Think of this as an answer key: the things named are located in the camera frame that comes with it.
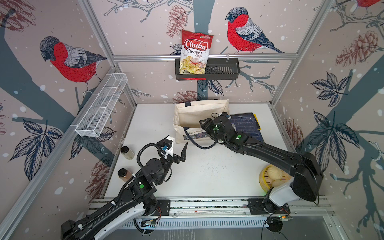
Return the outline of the navy Chinese classics book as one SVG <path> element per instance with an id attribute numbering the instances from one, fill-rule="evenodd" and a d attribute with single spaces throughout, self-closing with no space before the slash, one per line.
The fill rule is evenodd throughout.
<path id="1" fill-rule="evenodd" d="M 260 134 L 260 124 L 253 113 L 231 115 L 231 123 L 237 132 L 243 132 L 252 136 Z"/>

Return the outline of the cream canvas tote bag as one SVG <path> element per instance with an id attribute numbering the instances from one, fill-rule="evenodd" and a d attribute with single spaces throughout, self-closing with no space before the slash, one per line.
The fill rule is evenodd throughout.
<path id="1" fill-rule="evenodd" d="M 176 104 L 173 118 L 176 142 L 181 144 L 190 140 L 202 150 L 213 148 L 216 143 L 203 147 L 196 142 L 210 138 L 202 129 L 200 121 L 212 118 L 213 114 L 220 115 L 224 112 L 229 112 L 229 100 L 204 100 Z"/>

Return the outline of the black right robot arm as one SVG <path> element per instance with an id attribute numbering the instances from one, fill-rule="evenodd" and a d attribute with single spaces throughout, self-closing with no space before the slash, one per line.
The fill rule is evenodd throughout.
<path id="1" fill-rule="evenodd" d="M 265 196 L 264 204 L 282 207 L 298 199 L 315 202 L 324 175 L 316 157 L 311 153 L 288 152 L 257 140 L 249 134 L 235 131 L 229 115 L 224 112 L 199 121 L 209 137 L 222 142 L 229 150 L 263 160 L 289 174 L 292 178 L 273 187 Z"/>

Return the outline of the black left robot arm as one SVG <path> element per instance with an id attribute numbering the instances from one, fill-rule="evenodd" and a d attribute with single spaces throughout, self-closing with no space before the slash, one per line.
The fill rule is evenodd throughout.
<path id="1" fill-rule="evenodd" d="M 118 195 L 85 218 L 68 220 L 61 225 L 62 240 L 103 240 L 123 224 L 152 214 L 158 205 L 156 186 L 167 182 L 172 164 L 185 162 L 187 147 L 181 155 L 173 153 L 174 139 L 166 137 L 149 143 L 137 153 L 140 170 L 121 187 Z"/>

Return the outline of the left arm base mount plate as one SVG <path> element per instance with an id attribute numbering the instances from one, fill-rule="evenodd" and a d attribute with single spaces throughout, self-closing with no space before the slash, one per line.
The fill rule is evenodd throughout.
<path id="1" fill-rule="evenodd" d="M 144 201 L 144 213 L 141 217 L 163 217 L 169 216 L 171 209 L 171 200 L 146 200 Z"/>

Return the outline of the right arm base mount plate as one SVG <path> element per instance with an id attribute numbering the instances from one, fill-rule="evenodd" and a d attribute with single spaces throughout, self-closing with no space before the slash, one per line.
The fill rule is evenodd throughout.
<path id="1" fill-rule="evenodd" d="M 291 213 L 288 204 L 279 207 L 270 200 L 263 198 L 248 199 L 248 208 L 251 215 L 264 215 L 264 214 L 281 214 L 289 215 Z"/>

